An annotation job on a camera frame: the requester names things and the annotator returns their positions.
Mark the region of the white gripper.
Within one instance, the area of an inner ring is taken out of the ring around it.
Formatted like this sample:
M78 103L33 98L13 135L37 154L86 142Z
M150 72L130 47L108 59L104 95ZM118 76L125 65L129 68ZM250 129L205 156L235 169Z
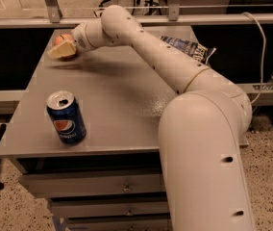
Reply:
M65 40L57 46L53 46L49 51L48 55L53 59L71 58L76 55L77 47L85 52L91 51L92 46L87 37L87 25L80 24L71 31L71 35L75 40Z

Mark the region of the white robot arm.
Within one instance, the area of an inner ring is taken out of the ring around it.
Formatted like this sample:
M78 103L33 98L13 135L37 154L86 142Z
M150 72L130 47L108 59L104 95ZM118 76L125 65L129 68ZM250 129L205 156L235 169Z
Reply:
M49 54L59 59L117 45L132 47L177 93L159 124L173 231L256 231L239 151L252 118L246 92L146 32L120 6L77 26Z

